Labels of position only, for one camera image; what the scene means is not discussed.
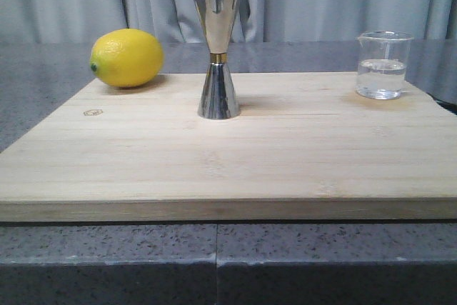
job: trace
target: cutting board edge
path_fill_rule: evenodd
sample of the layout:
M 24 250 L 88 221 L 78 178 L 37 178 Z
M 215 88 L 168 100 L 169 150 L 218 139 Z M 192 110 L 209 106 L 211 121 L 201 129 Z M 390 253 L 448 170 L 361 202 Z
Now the cutting board edge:
M 457 197 L 0 203 L 1 222 L 457 219 Z

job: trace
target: countertop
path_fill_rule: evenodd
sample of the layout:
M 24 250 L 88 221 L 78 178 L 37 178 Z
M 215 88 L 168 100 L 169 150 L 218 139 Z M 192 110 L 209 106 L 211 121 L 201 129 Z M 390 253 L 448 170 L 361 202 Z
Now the countertop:
M 93 79 L 90 48 L 0 45 L 0 151 Z M 161 72 L 206 72 L 205 44 L 164 49 Z M 231 44 L 228 65 L 357 57 L 355 41 Z M 413 42 L 407 80 L 454 111 L 455 70 L 457 41 Z M 2 223 L 0 247 L 2 304 L 457 304 L 456 221 Z

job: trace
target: jigger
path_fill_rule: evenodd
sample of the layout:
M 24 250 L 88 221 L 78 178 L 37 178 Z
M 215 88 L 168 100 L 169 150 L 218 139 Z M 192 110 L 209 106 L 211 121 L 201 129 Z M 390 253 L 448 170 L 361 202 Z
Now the jigger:
M 210 64 L 201 94 L 199 116 L 228 119 L 238 116 L 240 108 L 227 66 L 227 49 L 239 0 L 194 0 L 206 43 Z

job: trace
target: water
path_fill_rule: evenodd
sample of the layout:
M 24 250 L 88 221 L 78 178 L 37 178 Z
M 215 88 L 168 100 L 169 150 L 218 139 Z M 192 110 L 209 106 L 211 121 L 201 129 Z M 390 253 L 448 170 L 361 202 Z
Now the water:
M 396 60 L 363 60 L 358 64 L 356 90 L 373 99 L 395 99 L 401 95 L 406 65 Z

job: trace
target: bamboo cutting board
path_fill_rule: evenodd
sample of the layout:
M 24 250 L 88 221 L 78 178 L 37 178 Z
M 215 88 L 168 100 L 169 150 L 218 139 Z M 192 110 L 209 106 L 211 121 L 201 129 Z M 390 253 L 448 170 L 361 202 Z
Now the bamboo cutting board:
M 234 74 L 226 121 L 196 114 L 203 74 L 96 79 L 0 154 L 0 220 L 457 218 L 457 116 L 355 78 Z

